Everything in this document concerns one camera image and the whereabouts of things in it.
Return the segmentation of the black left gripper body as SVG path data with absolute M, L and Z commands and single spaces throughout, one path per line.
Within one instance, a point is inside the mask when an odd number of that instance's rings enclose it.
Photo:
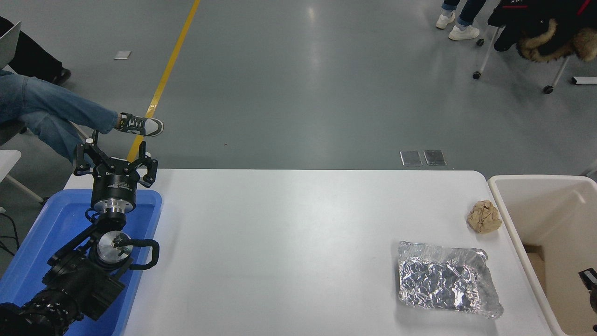
M 125 159 L 111 159 L 108 164 L 96 164 L 92 170 L 92 206 L 99 206 L 111 199 L 136 206 L 137 183 L 140 176 L 136 171 L 126 172 L 128 164 Z

